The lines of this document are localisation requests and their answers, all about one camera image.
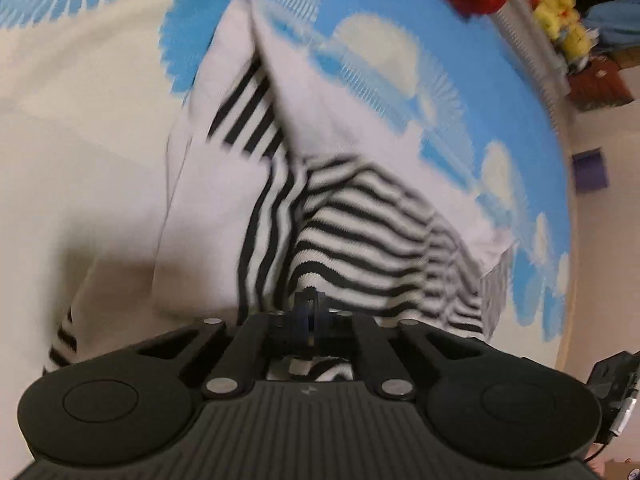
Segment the black white striped garment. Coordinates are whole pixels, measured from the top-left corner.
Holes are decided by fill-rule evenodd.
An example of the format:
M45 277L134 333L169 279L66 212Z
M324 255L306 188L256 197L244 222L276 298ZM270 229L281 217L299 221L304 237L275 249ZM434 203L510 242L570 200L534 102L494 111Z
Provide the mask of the black white striped garment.
M231 0L171 129L165 168L118 219L58 323L53 372L206 318L291 309L404 318L489 340L512 235L324 79L252 0Z

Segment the purple box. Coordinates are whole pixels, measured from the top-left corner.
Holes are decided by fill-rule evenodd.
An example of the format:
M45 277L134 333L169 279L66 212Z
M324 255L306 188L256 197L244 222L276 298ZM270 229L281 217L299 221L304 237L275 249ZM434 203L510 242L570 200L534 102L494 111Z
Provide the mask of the purple box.
M572 159L577 194L597 192L608 187L608 170L600 148L579 152Z

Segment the dark red plush toy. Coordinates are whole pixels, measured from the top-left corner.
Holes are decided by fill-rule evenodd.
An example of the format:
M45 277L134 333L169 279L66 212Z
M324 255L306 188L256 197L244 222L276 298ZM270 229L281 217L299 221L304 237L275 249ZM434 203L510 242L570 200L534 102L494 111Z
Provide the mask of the dark red plush toy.
M620 76L620 66L605 55L590 58L581 72L571 74L567 80L568 98L582 112L634 102L634 96Z

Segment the blue cream patterned bed mat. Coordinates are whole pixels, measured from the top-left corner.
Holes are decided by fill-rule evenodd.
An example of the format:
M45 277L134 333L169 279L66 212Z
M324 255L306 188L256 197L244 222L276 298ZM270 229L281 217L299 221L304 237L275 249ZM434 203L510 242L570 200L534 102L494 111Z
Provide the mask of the blue cream patterned bed mat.
M564 330L564 154L528 65L448 0L252 0L320 75L513 238L489 340L552 365ZM118 219L165 168L231 0L1 0L1 474L30 461L17 403Z

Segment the yellow plush toys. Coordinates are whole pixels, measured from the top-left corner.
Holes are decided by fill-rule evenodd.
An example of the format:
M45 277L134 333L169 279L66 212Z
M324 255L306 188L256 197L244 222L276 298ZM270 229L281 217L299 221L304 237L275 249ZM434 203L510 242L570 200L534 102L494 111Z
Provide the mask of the yellow plush toys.
M588 28L576 9L576 0L529 0L536 22L565 58L577 66L589 58L593 47Z

